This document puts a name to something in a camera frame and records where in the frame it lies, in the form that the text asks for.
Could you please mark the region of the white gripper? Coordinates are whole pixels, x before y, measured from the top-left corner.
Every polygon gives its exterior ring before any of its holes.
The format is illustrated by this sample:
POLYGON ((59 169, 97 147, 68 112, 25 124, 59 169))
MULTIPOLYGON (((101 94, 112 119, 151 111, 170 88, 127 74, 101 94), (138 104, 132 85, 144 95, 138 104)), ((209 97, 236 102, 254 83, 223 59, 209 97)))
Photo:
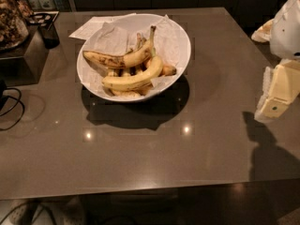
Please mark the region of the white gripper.
POLYGON ((300 95, 300 0, 287 0, 272 20, 251 36, 268 42, 270 52, 283 60, 263 74, 262 96, 254 119, 268 123, 284 114, 300 95))

